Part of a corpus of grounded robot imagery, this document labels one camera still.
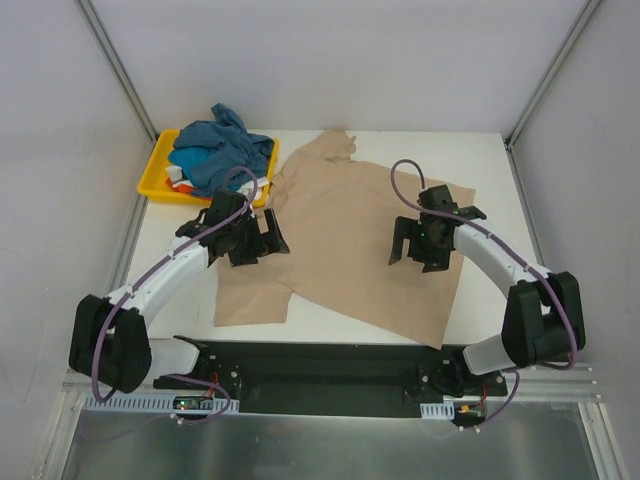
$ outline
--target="metal frame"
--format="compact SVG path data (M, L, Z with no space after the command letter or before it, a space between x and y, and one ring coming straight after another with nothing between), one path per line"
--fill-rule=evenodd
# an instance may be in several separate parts
M140 124L150 139L157 138L157 132L153 123L140 100L136 89L131 82L120 57L118 56L100 17L91 0L76 0L75 2L80 13L85 18L92 34L109 66L120 83L123 92L133 108ZM545 94L552 85L554 79L569 58L578 39L584 33L585 28L598 11L604 0L587 0L578 14L570 31L563 40L558 52L551 61L551 64L543 74L530 97L522 115L516 123L512 133L505 142L509 162L512 168L516 187L521 198L521 204L525 213L527 226L529 228L534 249L538 260L542 262L539 242L535 227L532 222L529 202L522 187L516 163L512 156L514 144L520 138L532 115L537 110ZM123 238L118 260L110 278L110 288L120 285L126 277L131 258L133 256L135 243L138 237L140 226L144 219L146 209L146 199L138 197L132 208L127 232ZM609 423L603 393L600 384L594 377L593 369L589 365L579 365L571 372L557 372L545 368L529 368L521 371L522 381L519 393L515 401L528 402L569 402L579 405L580 413L585 431L591 447L594 461L597 465L598 474L602 478L630 478L626 472L622 457L615 442ZM34 470L32 478L54 479L59 478L64 469L73 434L78 422L80 411L85 402L85 393L90 392L89 379L70 371L65 378L62 393L57 399L58 408L53 427L48 432L46 443L48 447L42 452L42 462ZM136 393L147 393L152 395L163 395L166 393L189 394L192 392L184 390L163 391L158 393L151 384L142 385Z

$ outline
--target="gray floor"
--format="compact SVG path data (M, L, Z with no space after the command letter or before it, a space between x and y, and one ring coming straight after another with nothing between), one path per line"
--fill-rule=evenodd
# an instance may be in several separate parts
M141 414L83 412L86 436ZM448 422L227 415L178 427L160 419L107 443L76 433L63 479L595 479L575 405L514 404L482 428Z

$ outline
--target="beige cloth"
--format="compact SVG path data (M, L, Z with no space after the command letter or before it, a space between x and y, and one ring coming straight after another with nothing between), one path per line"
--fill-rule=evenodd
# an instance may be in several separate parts
M328 130L296 151L274 177L270 205L291 254L241 268L219 262L216 326L284 322L295 292L442 346L462 257L453 253L449 270L438 273L423 274L422 265L406 257L388 265L395 218L417 218L418 212L396 197L388 168L351 161L354 140L344 130ZM417 198L416 175L398 172L397 183L407 198ZM473 190L449 187L460 206L471 204Z

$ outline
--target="yellow component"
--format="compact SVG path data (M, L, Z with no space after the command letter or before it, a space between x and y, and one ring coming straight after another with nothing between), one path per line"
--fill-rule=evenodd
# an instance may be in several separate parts
M180 130L170 129L164 130L156 146L151 153L149 163L147 163L144 173L138 182L138 193L149 197L149 200L161 203L181 203L187 205L201 205L208 207L211 205L210 198L198 198L188 195L186 193L180 193L173 190L166 181L169 176L165 168L169 163L169 154L173 151L173 142L180 135ZM271 158L269 159L269 166L267 168L267 178L269 182L273 178L273 173L276 168L276 162L278 161L278 150L280 149L280 141L277 138L273 139L273 151L271 152ZM267 194L271 183L262 189L262 197L260 200L253 202L253 208L262 208L267 203Z

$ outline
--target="wrinkled fabric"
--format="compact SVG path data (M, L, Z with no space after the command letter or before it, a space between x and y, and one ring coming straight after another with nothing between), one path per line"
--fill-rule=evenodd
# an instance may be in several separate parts
M211 107L213 121L198 120L180 131L173 143L169 161L182 168L191 181L192 195L211 197L222 186L233 167L243 166L256 177L267 173L274 142L264 135L247 132L240 117L225 105ZM239 172L230 179L231 187L239 187L251 179Z
M390 184L389 168L352 161L354 138L329 130L296 151L272 180L274 208L289 255L231 268L218 263L215 325L281 323L292 293L349 317L440 348L463 257L446 272L422 273L404 257L389 266L395 219L418 218ZM417 198L420 179L398 172L398 187ZM429 186L442 184L430 180ZM460 206L474 191L448 184Z

